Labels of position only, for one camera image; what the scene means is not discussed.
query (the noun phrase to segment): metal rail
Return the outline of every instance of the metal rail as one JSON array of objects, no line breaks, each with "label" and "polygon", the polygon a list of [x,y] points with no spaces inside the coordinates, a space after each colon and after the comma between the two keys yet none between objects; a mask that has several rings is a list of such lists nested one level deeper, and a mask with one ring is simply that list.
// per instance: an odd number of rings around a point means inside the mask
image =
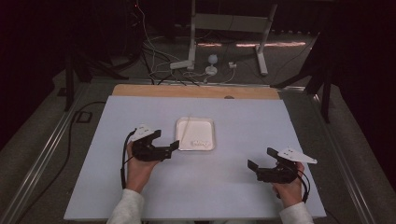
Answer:
[{"label": "metal rail", "polygon": [[370,210],[368,203],[364,199],[364,196],[361,191],[361,187],[359,186],[357,180],[355,179],[355,177],[348,165],[348,162],[344,155],[344,152],[343,152],[342,148],[340,147],[340,145],[337,143],[336,137],[334,136],[331,127],[329,126],[329,124],[325,123],[324,119],[321,116],[321,113],[319,111],[320,101],[319,101],[318,96],[315,95],[310,100],[314,107],[315,113],[320,118],[319,119],[320,125],[322,126],[325,134],[328,136],[328,138],[330,140],[329,142],[333,149],[332,154],[334,155],[334,158],[337,163],[338,169],[341,173],[341,176],[344,178],[346,188],[349,191],[349,194],[351,196],[353,203],[355,204],[356,210],[358,211],[358,214],[361,218],[361,222],[363,224],[375,224],[376,221],[373,216],[373,213]]},{"label": "metal rail", "polygon": [[52,132],[47,144],[42,149],[41,153],[35,160],[34,164],[30,168],[29,172],[26,174],[25,178],[21,182],[17,193],[8,205],[6,212],[2,215],[0,223],[2,224],[12,224],[15,223],[21,215],[21,212],[27,203],[29,197],[31,196],[35,185],[37,184],[40,176],[43,174],[50,158],[58,146],[64,131],[66,130],[68,123],[71,118],[73,118],[73,113],[76,109],[76,104],[80,100],[81,96],[87,91],[88,84],[80,83],[78,90],[76,92],[76,101],[71,105],[68,112],[64,112],[60,121],[56,125],[54,131]]}]

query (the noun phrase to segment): white sleeve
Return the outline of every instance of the white sleeve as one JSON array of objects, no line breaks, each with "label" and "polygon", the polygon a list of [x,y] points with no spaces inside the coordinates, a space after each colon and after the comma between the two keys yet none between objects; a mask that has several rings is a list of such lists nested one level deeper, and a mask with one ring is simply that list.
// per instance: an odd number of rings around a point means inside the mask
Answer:
[{"label": "white sleeve", "polygon": [[107,224],[140,224],[144,202],[143,196],[139,193],[124,189],[121,200],[114,208]]},{"label": "white sleeve", "polygon": [[297,203],[280,212],[283,224],[309,224],[314,223],[305,207],[305,203]]}]

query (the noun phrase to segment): orange light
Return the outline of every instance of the orange light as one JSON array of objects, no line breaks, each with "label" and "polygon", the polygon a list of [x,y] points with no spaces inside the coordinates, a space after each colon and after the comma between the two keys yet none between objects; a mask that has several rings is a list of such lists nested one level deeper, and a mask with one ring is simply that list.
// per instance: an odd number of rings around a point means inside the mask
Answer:
[{"label": "orange light", "polygon": [[200,47],[221,47],[220,43],[199,43],[197,45]]},{"label": "orange light", "polygon": [[[276,42],[276,43],[267,43],[265,44],[265,47],[299,47],[299,46],[304,46],[306,43],[305,42],[291,42],[291,43],[284,43],[284,42]],[[260,45],[259,43],[243,43],[243,44],[236,44],[237,47],[239,48],[253,48]]]}]

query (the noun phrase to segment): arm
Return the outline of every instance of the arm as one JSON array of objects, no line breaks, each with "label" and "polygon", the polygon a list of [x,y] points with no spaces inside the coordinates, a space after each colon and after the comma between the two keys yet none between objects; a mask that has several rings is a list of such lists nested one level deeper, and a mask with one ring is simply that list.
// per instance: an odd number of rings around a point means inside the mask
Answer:
[{"label": "arm", "polygon": [[[128,158],[132,157],[132,142],[127,146]],[[120,202],[113,210],[107,224],[140,224],[144,199],[140,192],[149,182],[149,177],[159,161],[139,161],[131,158],[128,161],[126,189],[122,192]]]},{"label": "arm", "polygon": [[[300,162],[297,162],[297,169],[301,171],[299,172],[299,176],[301,176],[304,166]],[[296,178],[289,184],[273,183],[273,189],[279,194],[285,207],[280,212],[280,217],[284,224],[314,223],[311,215],[306,210],[305,203],[303,203],[301,196],[302,187],[299,178]]]}]

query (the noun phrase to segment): metal frame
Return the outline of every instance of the metal frame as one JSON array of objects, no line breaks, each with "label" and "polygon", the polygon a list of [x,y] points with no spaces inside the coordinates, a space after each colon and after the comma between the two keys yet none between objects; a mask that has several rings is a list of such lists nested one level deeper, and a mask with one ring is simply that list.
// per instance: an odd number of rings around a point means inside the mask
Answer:
[{"label": "metal frame", "polygon": [[[77,91],[76,101],[72,104],[70,111],[64,113],[63,117],[61,118],[55,130],[53,131],[52,135],[49,137],[47,144],[43,148],[42,152],[36,159],[34,165],[31,167],[26,177],[21,182],[21,186],[17,190],[16,195],[14,196],[11,203],[7,207],[6,212],[1,217],[0,223],[2,224],[15,223],[16,220],[21,215],[23,207],[25,206],[33,189],[35,188],[36,183],[38,182],[40,176],[42,175],[44,169],[46,168],[46,165],[50,161],[50,158],[54,150],[58,146],[58,143],[61,140],[64,131],[67,128],[68,122],[72,118],[72,115],[76,109],[76,104],[80,100],[81,96],[87,91],[89,84],[81,83],[80,85],[81,86],[78,88]],[[220,86],[268,87],[266,85],[231,85],[231,84],[220,85]],[[285,89],[278,91],[291,91],[291,92],[305,94],[303,87],[286,87]],[[359,186],[357,180],[355,179],[348,165],[345,154],[341,149],[341,147],[337,144],[336,137],[333,135],[330,125],[327,124],[321,118],[321,113],[319,110],[320,101],[318,96],[307,95],[307,97],[310,97],[310,101],[319,119],[320,125],[322,126],[322,129],[324,130],[325,134],[329,139],[329,143],[332,147],[332,154],[334,155],[338,169],[340,170],[340,173],[344,178],[351,199],[355,204],[355,207],[361,218],[361,222],[364,224],[376,223],[373,213],[370,210],[368,203],[364,199],[364,196],[361,191],[361,187]]]},{"label": "metal frame", "polygon": [[22,210],[27,203],[29,197],[31,196],[35,185],[43,174],[47,164],[52,157],[53,152],[56,150],[58,143],[64,135],[70,120],[73,118],[73,113],[76,109],[76,104],[81,98],[81,96],[87,91],[88,84],[81,83],[76,92],[76,101],[70,105],[70,110],[64,112],[61,119],[59,120],[57,126],[52,132],[47,144],[41,150],[37,159],[33,163],[29,172],[26,174],[25,178],[21,182],[17,193],[14,195],[11,203],[8,205],[6,212],[1,216],[0,223],[8,224],[15,223],[20,217]]},{"label": "metal frame", "polygon": [[[195,29],[210,30],[230,30],[244,32],[262,32],[262,42],[255,47],[257,60],[260,67],[260,74],[268,75],[267,65],[265,63],[263,49],[271,30],[274,20],[277,4],[271,5],[271,10],[267,18],[263,17],[245,17],[230,15],[202,14],[195,11],[195,0],[191,0],[191,37],[189,49],[189,61],[195,62]],[[194,63],[188,66],[189,71],[194,70]]]}]

